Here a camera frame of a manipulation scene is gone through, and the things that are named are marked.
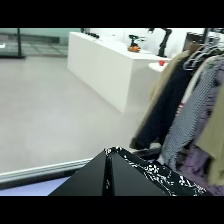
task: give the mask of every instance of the white counter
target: white counter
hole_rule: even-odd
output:
[[[121,112],[145,112],[158,77],[148,64],[169,61],[150,52],[133,53],[118,41],[69,35],[68,68]]]

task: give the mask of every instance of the light purple surface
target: light purple surface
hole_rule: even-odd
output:
[[[48,196],[57,187],[63,184],[69,177],[15,187],[0,191],[0,196]]]

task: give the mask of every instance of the garment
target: garment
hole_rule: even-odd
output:
[[[178,54],[176,57],[174,57],[169,63],[168,65],[165,67],[165,69],[162,71],[161,75],[160,75],[160,79],[159,81],[156,83],[156,85],[154,86],[152,92],[151,92],[151,102],[149,105],[149,108],[144,116],[144,119],[142,120],[134,138],[132,139],[132,142],[130,144],[130,148],[133,149],[144,149],[145,146],[144,145],[139,145],[136,142],[136,139],[138,138],[139,133],[142,132],[142,129],[144,128],[144,126],[146,125],[146,122],[148,120],[148,118],[151,116],[151,113],[153,111],[153,108],[155,107],[155,105],[157,104],[157,101],[159,99],[159,97],[161,96],[167,82],[170,79],[170,76],[173,74],[174,70],[176,69],[177,64],[183,59],[189,56],[189,52],[188,51],[184,51],[180,54]]]
[[[180,111],[182,110],[182,108],[184,107],[185,103],[187,102],[187,100],[189,99],[189,97],[191,96],[192,92],[195,89],[195,86],[200,78],[200,76],[203,74],[203,71],[206,70],[206,66],[208,65],[209,62],[215,60],[215,58],[218,56],[212,56],[207,58],[202,65],[197,69],[197,71],[194,73],[193,78],[191,79],[185,93],[184,96],[181,100],[181,103],[177,109],[177,114],[180,113]]]
[[[105,149],[105,152],[107,156],[110,153],[118,153],[132,167],[144,175],[145,178],[152,181],[169,196],[212,196],[209,191],[182,175],[158,163],[142,160],[121,147],[108,148]],[[111,184],[109,180],[107,180],[107,189],[110,186]]]
[[[223,65],[224,60],[221,56],[209,63],[204,77],[188,99],[181,113],[173,122],[170,133],[162,148],[165,163],[173,170],[176,170],[178,152],[195,136],[199,115],[203,110],[205,100],[213,86],[214,79]]]
[[[192,71],[183,70],[183,64],[187,59],[188,57],[182,59],[176,66],[150,116],[145,121],[145,125],[136,137],[136,142],[144,148],[149,148],[154,141],[161,145],[164,142],[177,107],[192,78]]]
[[[206,99],[205,107],[197,122],[196,134],[190,147],[186,160],[181,167],[181,173],[190,180],[205,187],[214,195],[224,196],[224,186],[213,186],[207,183],[207,170],[211,162],[211,157],[195,145],[202,131],[204,130],[216,104],[216,98],[224,82],[224,70],[219,70],[214,80],[214,85]]]
[[[217,97],[216,105],[196,145],[212,157],[208,183],[224,185],[224,85]]]

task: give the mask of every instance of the black fabric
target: black fabric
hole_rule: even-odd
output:
[[[131,154],[121,147],[106,149],[106,155],[118,153],[132,167],[136,168],[146,179],[153,182],[169,196],[213,196],[209,191],[170,170],[158,162],[148,162]]]
[[[186,57],[178,63],[144,127],[132,140],[132,143],[135,142],[138,145],[136,149],[149,148],[150,144],[155,141],[163,144],[177,108],[192,78],[193,71],[183,69],[183,64],[188,58]]]

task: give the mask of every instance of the white wall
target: white wall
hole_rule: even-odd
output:
[[[204,28],[170,29],[172,29],[172,34],[169,37],[165,51],[165,55],[168,57],[171,57],[172,54],[182,52],[187,32],[203,34],[204,31]],[[146,37],[147,41],[140,43],[139,46],[145,50],[153,52],[156,55],[159,51],[159,45],[165,36],[165,31],[159,28],[156,28],[152,34],[151,32],[148,33],[148,30],[145,28],[91,28],[91,32],[105,36],[112,36],[114,34],[116,35],[115,39],[121,40],[126,44],[130,43],[130,39],[128,37],[129,34]]]

